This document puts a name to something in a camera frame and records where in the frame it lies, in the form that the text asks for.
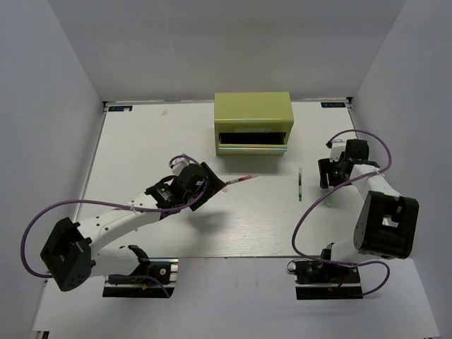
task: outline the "gray wall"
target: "gray wall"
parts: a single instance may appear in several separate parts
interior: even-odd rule
[[[45,0],[0,0],[0,331],[27,338],[43,280],[25,272],[19,243],[41,209],[79,196],[102,103]],[[62,208],[30,234],[39,251]]]
[[[103,100],[356,93],[404,0],[49,0]]]
[[[392,150],[390,183],[420,202],[413,258],[442,338],[452,338],[451,61],[452,3],[409,0],[353,101],[356,125]]]

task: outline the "blue label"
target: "blue label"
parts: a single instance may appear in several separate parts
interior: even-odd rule
[[[132,106],[110,106],[108,107],[108,112],[130,112],[132,110]]]
[[[345,107],[344,102],[321,102],[320,105],[322,105],[323,108]]]

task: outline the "white cable tie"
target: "white cable tie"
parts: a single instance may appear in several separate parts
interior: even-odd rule
[[[138,212],[135,209],[135,203],[130,203],[130,210],[135,214],[138,215]]]
[[[383,176],[383,173],[381,173],[380,170],[381,170],[381,169],[379,169],[378,167],[375,167],[375,169],[374,169],[373,172],[376,173],[376,174],[374,174],[374,176],[377,176],[377,175],[378,175],[379,177],[382,177],[382,176]]]

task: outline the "white tabletop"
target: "white tabletop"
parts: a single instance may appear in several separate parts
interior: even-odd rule
[[[168,160],[186,153],[205,161],[223,180],[246,174],[258,178],[233,184],[196,212],[183,210],[131,232],[109,246],[136,244],[152,257],[293,256],[290,237],[302,213],[320,195],[317,160],[329,156],[326,141],[352,128],[346,108],[320,102],[292,103],[295,125],[282,155],[215,156],[213,103],[134,105],[108,112],[85,197],[126,202],[171,174]],[[343,138],[354,138],[353,133]],[[298,167],[303,200],[298,201]],[[319,206],[303,224],[297,245],[320,254],[331,242],[352,235],[362,207],[353,187]],[[104,211],[83,206],[79,219]]]
[[[132,232],[111,246],[137,244],[150,256],[294,256],[290,237],[303,211],[321,195],[317,160],[325,142],[352,127],[346,109],[294,103],[295,125],[283,156],[215,156],[213,104],[134,105],[109,112],[86,198],[125,202],[170,173],[168,160],[187,153],[224,180],[260,177],[230,186],[196,212]],[[303,167],[303,201],[297,169]],[[348,187],[333,207],[319,206],[303,225],[300,249],[319,254],[352,234],[362,199]],[[84,206],[80,217],[103,211]],[[428,338],[438,335],[422,283],[410,259],[389,261],[386,286],[363,300],[297,301],[287,258],[182,258],[170,299],[102,298],[103,278],[60,292],[45,288],[35,330],[72,338]],[[359,269],[363,290],[384,269]]]

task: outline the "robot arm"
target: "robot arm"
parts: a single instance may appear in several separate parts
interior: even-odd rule
[[[369,161],[366,141],[333,141],[329,159],[319,160],[321,188],[337,186],[369,172],[378,172]],[[393,189],[382,174],[352,183],[364,199],[351,238],[330,244],[331,260],[361,263],[373,258],[407,258],[415,236],[419,203]]]
[[[196,210],[226,186],[204,162],[198,165],[179,160],[172,164],[172,171],[172,176],[129,201],[129,210],[116,208],[80,222],[69,218],[58,221],[41,259],[61,291],[73,290],[90,276],[139,272],[148,264],[142,249],[135,245],[104,247],[141,226],[178,213],[182,206]]]

